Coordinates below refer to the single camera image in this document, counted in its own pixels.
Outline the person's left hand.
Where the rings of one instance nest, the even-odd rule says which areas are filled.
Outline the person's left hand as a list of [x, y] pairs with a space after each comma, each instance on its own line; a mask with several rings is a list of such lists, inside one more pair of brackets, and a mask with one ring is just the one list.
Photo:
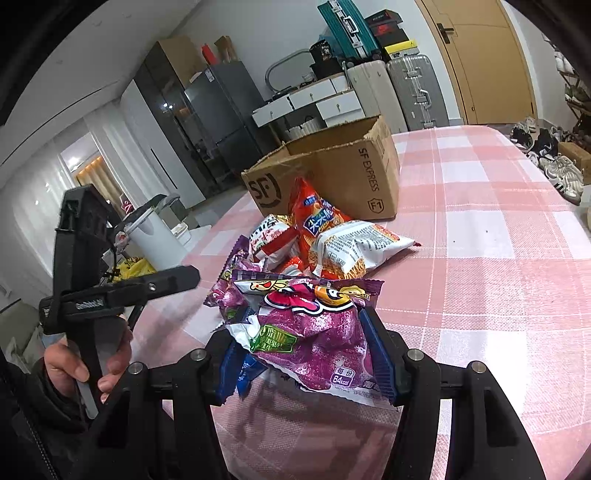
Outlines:
[[[132, 332], [126, 327], [116, 353], [107, 360], [107, 373], [97, 382], [102, 403], [106, 402], [109, 394], [129, 365], [132, 353], [132, 338]], [[68, 348], [64, 339], [45, 349], [43, 363], [52, 385], [65, 397], [73, 397], [75, 381], [87, 383], [89, 380], [87, 367]]]

